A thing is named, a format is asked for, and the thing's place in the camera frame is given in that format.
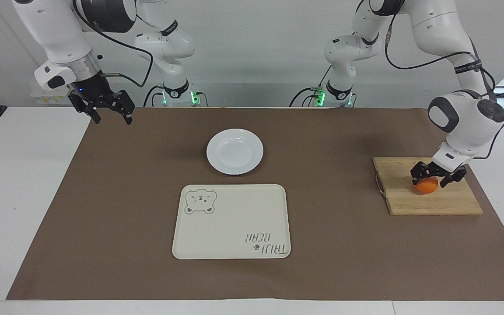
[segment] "brown mat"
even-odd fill
[[[431,156],[444,134],[422,109],[101,111],[66,173],[8,299],[504,300],[504,227],[484,214],[392,217],[375,156]],[[245,128],[258,168],[216,172],[209,139]],[[180,261],[172,238],[188,184],[281,184],[287,259]]]

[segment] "orange fruit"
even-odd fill
[[[420,193],[432,193],[437,190],[438,179],[435,176],[423,178],[414,187]]]

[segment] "bear drawing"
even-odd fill
[[[196,211],[202,211],[212,214],[215,211],[214,202],[217,199],[217,193],[213,190],[198,189],[196,191],[188,191],[184,199],[186,199],[184,213],[192,214]]]

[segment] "table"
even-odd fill
[[[0,312],[504,314],[504,302],[2,301],[52,201],[88,117],[70,108],[10,108],[0,118]],[[504,130],[492,156],[470,164],[504,224]]]

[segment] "rectangular white tray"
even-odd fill
[[[291,252],[280,185],[189,185],[172,244],[177,259],[283,259]]]

